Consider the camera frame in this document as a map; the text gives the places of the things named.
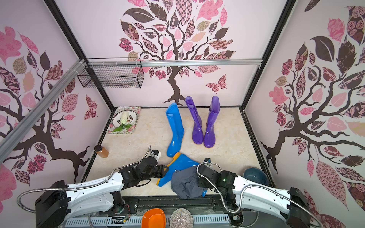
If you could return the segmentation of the blue boot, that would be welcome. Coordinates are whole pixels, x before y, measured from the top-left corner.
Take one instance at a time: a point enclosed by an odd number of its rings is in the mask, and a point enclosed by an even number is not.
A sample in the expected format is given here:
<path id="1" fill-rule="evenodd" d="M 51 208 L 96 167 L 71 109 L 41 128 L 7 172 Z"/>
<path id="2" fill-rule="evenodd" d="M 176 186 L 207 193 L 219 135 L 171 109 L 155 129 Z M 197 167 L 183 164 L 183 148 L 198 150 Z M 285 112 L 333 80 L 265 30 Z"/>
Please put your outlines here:
<path id="1" fill-rule="evenodd" d="M 172 179 L 172 175 L 174 172 L 182 171 L 184 169 L 187 169 L 187 168 L 193 167 L 193 166 L 197 167 L 198 165 L 199 165 L 198 162 L 193 161 L 186 155 L 184 155 L 182 153 L 177 153 L 173 157 L 173 161 L 169 165 L 167 165 L 167 167 L 169 167 L 168 173 L 166 174 L 165 177 L 163 177 L 157 181 L 157 186 L 163 187 L 164 185 L 170 183 L 170 187 L 171 187 L 171 179 Z"/>
<path id="2" fill-rule="evenodd" d="M 168 146 L 166 154 L 168 157 L 174 157 L 178 152 L 180 152 L 182 147 L 184 127 L 176 103 L 169 105 L 165 113 L 172 130 L 172 140 Z"/>

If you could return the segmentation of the grey cloth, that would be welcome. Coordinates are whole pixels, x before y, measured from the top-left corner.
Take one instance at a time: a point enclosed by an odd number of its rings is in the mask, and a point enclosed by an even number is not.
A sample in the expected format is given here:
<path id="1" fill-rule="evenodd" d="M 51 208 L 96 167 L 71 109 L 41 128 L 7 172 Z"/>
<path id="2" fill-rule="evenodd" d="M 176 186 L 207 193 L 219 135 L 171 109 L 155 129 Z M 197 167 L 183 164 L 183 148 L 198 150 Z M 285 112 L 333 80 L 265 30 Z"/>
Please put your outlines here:
<path id="1" fill-rule="evenodd" d="M 205 196 L 207 189 L 199 187 L 197 167 L 176 171 L 172 175 L 171 189 L 182 199 L 193 199 Z"/>

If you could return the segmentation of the purple boot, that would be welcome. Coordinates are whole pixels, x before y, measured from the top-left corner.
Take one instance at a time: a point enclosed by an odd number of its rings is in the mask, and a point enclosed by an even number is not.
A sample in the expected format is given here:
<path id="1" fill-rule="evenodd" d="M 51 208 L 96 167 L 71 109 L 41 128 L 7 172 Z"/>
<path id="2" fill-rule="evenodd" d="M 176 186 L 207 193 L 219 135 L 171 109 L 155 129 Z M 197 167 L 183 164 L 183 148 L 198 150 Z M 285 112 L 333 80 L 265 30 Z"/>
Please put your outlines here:
<path id="1" fill-rule="evenodd" d="M 218 96 L 213 96 L 209 108 L 209 114 L 206 123 L 206 132 L 203 141 L 204 146 L 206 148 L 212 148 L 215 145 L 216 136 L 214 132 L 214 124 L 217 120 L 219 113 L 220 113 L 220 100 Z"/>
<path id="2" fill-rule="evenodd" d="M 192 119 L 194 121 L 193 131 L 192 131 L 192 140 L 195 144 L 203 143 L 203 132 L 202 132 L 202 120 L 198 114 L 198 110 L 194 104 L 193 98 L 187 96 L 185 98 L 185 103 L 192 115 Z"/>

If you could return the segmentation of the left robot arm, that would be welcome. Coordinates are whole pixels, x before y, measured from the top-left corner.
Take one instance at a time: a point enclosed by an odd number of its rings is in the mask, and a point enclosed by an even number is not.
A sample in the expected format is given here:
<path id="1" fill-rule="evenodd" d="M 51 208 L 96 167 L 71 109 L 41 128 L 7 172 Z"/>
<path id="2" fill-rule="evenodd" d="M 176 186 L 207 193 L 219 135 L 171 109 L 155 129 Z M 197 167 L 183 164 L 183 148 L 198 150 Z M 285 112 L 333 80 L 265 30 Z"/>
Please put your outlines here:
<path id="1" fill-rule="evenodd" d="M 54 183 L 59 191 L 43 193 L 35 203 L 36 226 L 56 228 L 64 221 L 95 212 L 121 213 L 125 201 L 121 191 L 140 186 L 140 182 L 164 177 L 169 168 L 149 156 L 140 162 L 113 171 L 111 176 L 78 184 Z"/>

